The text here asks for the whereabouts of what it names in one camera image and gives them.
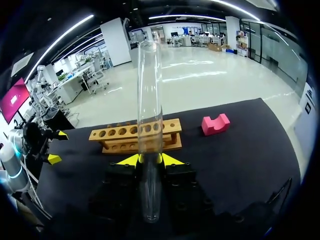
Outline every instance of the black tablecloth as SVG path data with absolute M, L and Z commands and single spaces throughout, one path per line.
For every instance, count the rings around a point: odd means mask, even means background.
M 214 119 L 222 113 L 230 120 L 229 129 L 204 136 L 203 117 Z M 217 214 L 234 214 L 252 202 L 268 200 L 288 178 L 293 179 L 289 199 L 300 185 L 298 160 L 289 137 L 262 99 L 163 116 L 164 120 L 175 118 L 181 122 L 182 149 L 167 154 L 192 164 Z M 37 193 L 52 215 L 63 213 L 66 205 L 86 210 L 88 198 L 104 179 L 106 165 L 129 157 L 103 155 L 99 143 L 88 141 L 91 130 L 104 127 L 66 130 L 68 141 L 51 143 L 49 152 L 61 156 L 62 162 L 43 165 Z

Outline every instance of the pink block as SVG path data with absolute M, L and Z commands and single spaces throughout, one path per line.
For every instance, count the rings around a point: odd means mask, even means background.
M 202 120 L 201 127 L 204 135 L 209 136 L 226 131 L 229 128 L 229 125 L 230 121 L 223 113 L 213 120 L 211 120 L 209 116 L 205 116 Z

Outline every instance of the glass wall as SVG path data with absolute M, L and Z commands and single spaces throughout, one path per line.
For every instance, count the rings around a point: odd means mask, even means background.
M 207 25 L 206 24 L 202 24 L 202 32 L 208 32 L 208 28 L 207 28 Z
M 212 24 L 209 23 L 206 25 L 206 28 L 207 28 L 207 31 L 210 33 L 210 34 L 213 34 L 214 33 L 214 28 L 212 27 Z
M 301 97 L 308 64 L 298 40 L 266 24 L 242 21 L 240 28 L 249 33 L 249 58 L 277 74 Z
M 213 34 L 218 34 L 218 35 L 220 35 L 219 23 L 213 23 L 213 24 L 212 24 L 212 28 L 213 28 Z
M 220 30 L 220 33 L 225 34 L 226 43 L 227 43 L 228 42 L 227 24 L 226 23 L 219 23 L 219 30 Z

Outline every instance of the pink screen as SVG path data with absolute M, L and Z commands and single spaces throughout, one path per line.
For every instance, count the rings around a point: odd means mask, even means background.
M 2 115 L 7 123 L 15 116 L 19 108 L 28 99 L 29 92 L 22 78 L 13 85 L 0 101 Z

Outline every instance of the cardboard box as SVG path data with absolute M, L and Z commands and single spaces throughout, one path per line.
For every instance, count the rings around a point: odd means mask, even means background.
M 222 48 L 222 49 L 230 49 L 230 46 L 227 45 L 227 44 L 223 44 L 223 45 L 221 46 L 221 48 Z
M 211 50 L 211 51 L 215 51 L 215 52 L 222 52 L 222 48 L 216 44 L 212 44 L 211 42 L 209 43 L 208 45 L 208 48 Z

